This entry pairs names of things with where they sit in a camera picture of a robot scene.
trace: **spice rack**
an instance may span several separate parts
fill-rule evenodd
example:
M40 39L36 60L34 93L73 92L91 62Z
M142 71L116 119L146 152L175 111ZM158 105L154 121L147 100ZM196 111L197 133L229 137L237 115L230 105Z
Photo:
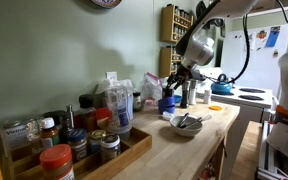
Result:
M152 147L152 136L132 128L130 138L121 141L121 154L105 164L101 163L100 153L95 153L74 163L75 179L111 179ZM43 179L39 154L28 155L26 146L9 152L3 157L4 179Z
M168 77L176 73L178 64L184 59L183 56L176 54L174 46L162 47L160 52L159 77Z
M174 5L162 9L161 41L175 44L192 26L193 16Z

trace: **white bowl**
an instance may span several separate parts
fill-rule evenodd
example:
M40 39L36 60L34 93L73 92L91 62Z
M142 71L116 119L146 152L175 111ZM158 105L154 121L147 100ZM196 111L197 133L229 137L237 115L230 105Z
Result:
M170 120L171 129L176 134L185 136L185 137L193 137L202 130L202 127L203 127L202 122L196 123L193 126L190 126L188 129L177 127L180 121L183 119L183 117L184 116L175 116ZM197 121L196 118L188 116L187 119L184 121L184 124L191 124L196 121Z

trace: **refrigerator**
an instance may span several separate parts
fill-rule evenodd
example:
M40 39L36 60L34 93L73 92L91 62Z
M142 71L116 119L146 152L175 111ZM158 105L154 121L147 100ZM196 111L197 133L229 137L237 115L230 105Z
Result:
M248 29L250 59L244 74L235 85L271 89L279 97L278 61L288 52L288 24ZM227 32L223 42L221 68L227 77L236 77L246 59L243 30Z

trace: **wooden countertop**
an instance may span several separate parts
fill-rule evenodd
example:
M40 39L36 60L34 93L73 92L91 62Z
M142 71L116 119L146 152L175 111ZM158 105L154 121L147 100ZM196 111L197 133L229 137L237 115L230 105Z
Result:
M223 109L210 110L210 105L218 105ZM176 115L187 112L197 117L212 115L211 120L203 122L203 129L194 138L175 134L169 122L162 119L157 109L135 113L132 125L152 135L152 148L114 179L198 179L239 110L238 106L217 102L202 104L200 99L195 106L188 109L176 108Z

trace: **green wall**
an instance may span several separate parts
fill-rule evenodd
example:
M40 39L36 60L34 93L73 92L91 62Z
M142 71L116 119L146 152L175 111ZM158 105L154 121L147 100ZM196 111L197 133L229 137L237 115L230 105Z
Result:
M123 0L102 9L90 0L0 0L0 125L67 104L76 110L108 71L138 87L144 73L158 74L161 8L195 12L197 2Z
M243 29L243 19L235 19L231 20L229 28L227 28L228 31L239 31ZM267 27L267 26L274 26L274 25L281 25L286 24L286 21L284 19L283 13L280 12L274 12L269 14L263 14L258 16L250 16L247 19L247 28L259 28L259 27Z

